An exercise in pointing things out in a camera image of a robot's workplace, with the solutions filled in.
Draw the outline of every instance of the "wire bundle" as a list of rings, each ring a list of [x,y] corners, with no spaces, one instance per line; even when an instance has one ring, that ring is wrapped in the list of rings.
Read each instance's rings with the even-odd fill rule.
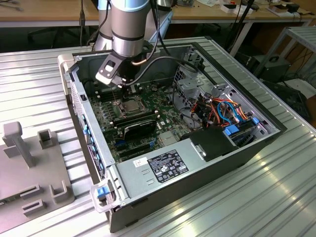
[[[210,109],[210,113],[208,115],[208,121],[212,122],[213,125],[219,125],[221,127],[225,127],[227,125],[233,124],[233,122],[229,118],[225,117],[225,112],[226,110],[228,110],[228,108],[231,109],[232,113],[234,114],[236,118],[236,122],[234,124],[238,123],[239,121],[245,121],[248,119],[248,117],[242,111],[241,106],[232,100],[214,98],[210,101],[209,104],[205,103],[205,106]],[[194,113],[197,107],[198,107],[198,102],[192,106],[191,113]]]

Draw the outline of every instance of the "black cable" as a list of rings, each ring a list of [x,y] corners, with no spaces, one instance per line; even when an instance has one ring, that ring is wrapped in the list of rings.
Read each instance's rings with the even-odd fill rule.
[[[154,9],[152,9],[152,12],[153,12],[153,16],[154,16],[154,22],[155,22],[155,25],[156,25],[156,27],[157,27],[157,24],[158,24],[158,22],[157,22],[157,15],[156,15]],[[159,41],[160,41],[160,43],[161,43],[161,45],[162,45],[164,51],[166,52],[166,54],[167,54],[168,56],[171,56],[169,50],[167,49],[166,45],[164,44],[164,42],[163,42],[163,40],[162,40],[160,31],[158,31],[158,37],[159,37]],[[187,70],[190,71],[190,72],[193,72],[193,73],[198,72],[198,68],[193,67],[193,64],[191,64],[191,65],[188,64],[188,65],[191,67],[191,68],[189,68],[189,67],[186,67],[185,65],[181,64],[181,63],[178,62],[178,61],[176,61],[176,62],[177,62],[177,64],[178,64],[180,67],[183,67],[183,68],[187,69]]]
[[[179,111],[184,110],[184,109],[189,110],[190,107],[189,106],[183,107],[183,108],[179,109]]]
[[[175,91],[176,91],[176,85],[173,86],[173,90],[172,90],[172,105],[173,105],[174,109],[175,109],[176,111],[178,111],[179,113],[181,113],[184,117],[187,117],[187,118],[189,118],[189,119],[192,119],[193,124],[194,124],[194,122],[197,122],[198,124],[201,124],[200,121],[196,120],[195,118],[192,118],[192,117],[190,117],[190,116],[185,115],[184,113],[182,113],[180,110],[177,109],[177,107],[174,105],[174,94],[175,94]]]
[[[291,86],[289,86],[289,85],[288,85],[287,83],[285,83],[284,81],[282,81],[282,82],[283,82],[283,84],[284,84],[286,87],[293,89]]]
[[[138,76],[138,78],[136,78],[134,81],[130,82],[130,83],[122,83],[122,86],[131,86],[133,84],[135,84],[144,74],[145,72],[151,67],[152,64],[154,64],[156,61],[161,60],[161,59],[171,59],[171,60],[175,60],[179,63],[184,63],[189,65],[190,67],[194,68],[196,71],[198,71],[198,68],[196,66],[194,66],[193,64],[189,63],[188,61],[182,60],[182,59],[178,59],[175,57],[171,57],[171,56],[160,56],[158,58],[155,58],[153,61],[151,61],[147,67],[142,71],[142,73]]]
[[[231,34],[228,35],[228,38],[225,42],[225,49],[228,50],[231,46],[231,42],[233,41],[233,36],[236,36],[238,37],[239,36],[239,33],[241,32],[241,28],[242,28],[242,24],[243,24],[243,21],[244,19],[246,18],[246,15],[248,14],[249,12],[249,9],[250,7],[252,6],[252,4],[254,3],[254,0],[249,0],[248,3],[247,3],[247,7],[245,9],[245,11],[243,12],[237,26],[233,25],[233,29],[231,31]]]
[[[313,84],[312,84],[312,82],[313,82],[314,79],[316,79],[316,76],[313,76],[313,78],[309,81],[309,84],[310,84],[312,87],[316,88],[316,87],[313,86]]]
[[[82,82],[82,86],[85,87],[85,85],[86,85],[88,82],[94,83],[94,80],[92,80],[92,79],[86,79],[86,80],[84,80],[84,81]]]
[[[311,56],[313,55],[312,52],[310,52],[309,54],[310,54],[310,56],[309,56],[309,58],[307,59],[306,62],[308,62],[308,60],[309,60],[309,59],[311,58]],[[300,65],[300,67],[296,70],[295,73],[298,73],[299,71],[302,70],[302,68],[303,68],[303,66],[304,66],[304,62],[305,62],[305,57],[306,57],[306,56],[307,56],[307,48],[306,48],[306,53],[305,53],[305,55],[304,55],[303,61],[302,61],[301,65]]]
[[[158,6],[157,6],[157,1],[156,0],[151,0],[150,4],[152,6],[152,10],[155,9],[156,13],[157,13],[156,16],[153,15],[154,21],[155,21],[155,18],[157,20],[157,24],[156,24],[157,37],[156,37],[154,48],[153,48],[152,52],[150,53],[150,55],[148,56],[147,61],[149,59],[151,59],[151,57],[153,56],[153,54],[154,54],[154,52],[155,52],[155,50],[157,48],[157,44],[158,44],[158,40],[159,40],[158,34],[160,32],[160,18],[159,18],[159,11],[158,11]]]
[[[107,2],[107,9],[106,9],[106,12],[105,12],[105,18],[104,18],[104,20],[102,21],[102,23],[99,25],[99,28],[98,28],[95,32],[93,32],[93,34],[91,35],[90,39],[89,39],[88,42],[87,42],[87,46],[88,46],[92,41],[95,40],[95,38],[96,38],[96,36],[98,35],[98,33],[99,33],[101,27],[102,27],[102,26],[104,25],[104,23],[107,21],[107,19],[108,19],[108,14],[109,14],[109,6],[110,6],[110,5],[111,5],[111,4],[110,4],[110,1],[108,1],[108,2]]]
[[[82,46],[82,34],[83,34],[83,28],[85,27],[85,15],[84,15],[84,10],[83,10],[83,0],[81,0],[80,3],[81,3],[81,10],[80,10],[79,25],[80,25],[80,46]]]
[[[297,62],[298,60],[300,60],[301,58],[306,57],[307,55],[304,55],[304,56],[301,56],[301,57],[295,59],[295,61],[292,63],[292,65],[293,65],[295,62]],[[288,68],[286,69],[284,75],[282,76],[283,80],[284,80],[284,78],[285,78],[285,76],[286,76],[286,73],[288,72],[289,69],[290,69],[290,67],[288,67]]]
[[[295,46],[289,51],[289,53],[286,55],[284,59],[287,59],[288,56],[290,56],[290,54],[293,52],[293,50],[297,48],[297,46],[298,46],[298,43],[295,44]]]
[[[238,17],[239,17],[240,9],[241,9],[241,2],[240,2],[240,4],[239,4],[239,9],[238,9],[238,13],[237,13],[235,22],[233,23],[233,26],[232,26],[232,28],[231,28],[231,30],[230,30],[230,32],[229,32],[229,34],[228,34],[228,36],[227,36],[227,38],[226,38],[226,40],[225,40],[225,45],[226,45],[226,43],[227,43],[227,40],[231,37],[233,28],[235,27],[236,22],[237,22],[237,19],[238,19]]]
[[[143,64],[146,61],[149,61],[151,59],[151,57],[153,56],[154,52],[156,51],[158,40],[159,40],[158,32],[160,32],[160,18],[159,18],[157,1],[156,0],[150,0],[150,5],[151,5],[152,11],[153,12],[156,11],[156,15],[153,14],[153,18],[154,18],[154,22],[155,22],[155,25],[156,25],[157,37],[156,37],[156,41],[155,41],[153,50],[151,51],[150,55],[148,57],[146,57],[146,59],[144,59],[144,60],[142,60],[140,62],[132,62],[132,64],[135,65],[135,66],[141,65],[141,64]]]
[[[310,83],[310,82],[309,82],[309,78],[311,78],[311,77],[312,77],[312,78],[314,78],[315,73],[316,73],[316,72],[313,72],[313,73],[308,73],[308,76],[307,76],[307,77],[305,77],[305,78],[304,78],[304,80],[306,80],[308,83]]]

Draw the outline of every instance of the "motherboard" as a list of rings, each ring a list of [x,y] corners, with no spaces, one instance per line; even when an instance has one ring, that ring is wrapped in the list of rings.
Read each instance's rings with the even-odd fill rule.
[[[172,105],[170,86],[135,86],[134,95],[98,92],[92,109],[116,162],[171,145],[192,131]]]

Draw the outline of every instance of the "aluminum table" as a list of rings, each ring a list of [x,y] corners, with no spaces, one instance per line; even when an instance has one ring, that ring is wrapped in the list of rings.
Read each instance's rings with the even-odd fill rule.
[[[316,130],[232,56],[206,38],[199,43],[287,127],[250,162],[134,225],[111,234],[94,210],[90,174],[65,102],[57,55],[89,47],[0,54],[0,123],[18,120],[24,137],[58,134],[76,200],[3,236],[316,236]],[[222,78],[205,68],[217,82]]]

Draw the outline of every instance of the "gray device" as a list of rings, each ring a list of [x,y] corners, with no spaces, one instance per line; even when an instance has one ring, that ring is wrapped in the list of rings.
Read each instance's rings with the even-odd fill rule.
[[[0,233],[75,200],[57,135],[22,139],[19,122],[3,126],[0,146]]]
[[[160,60],[121,91],[94,78],[110,51],[59,57],[64,90],[90,151],[86,160],[94,165],[90,173],[98,177],[90,193],[112,233],[244,165],[286,130],[198,44],[167,48],[199,72]],[[159,47],[155,57],[161,55]],[[205,65],[224,83],[216,83]],[[214,122],[210,105],[216,100],[228,101],[217,109],[233,124]]]
[[[264,57],[264,55],[251,57],[250,61],[247,63],[247,69],[253,73]],[[265,64],[264,68],[259,73],[258,78],[274,83],[280,82],[290,66],[291,64],[286,59],[274,54]]]

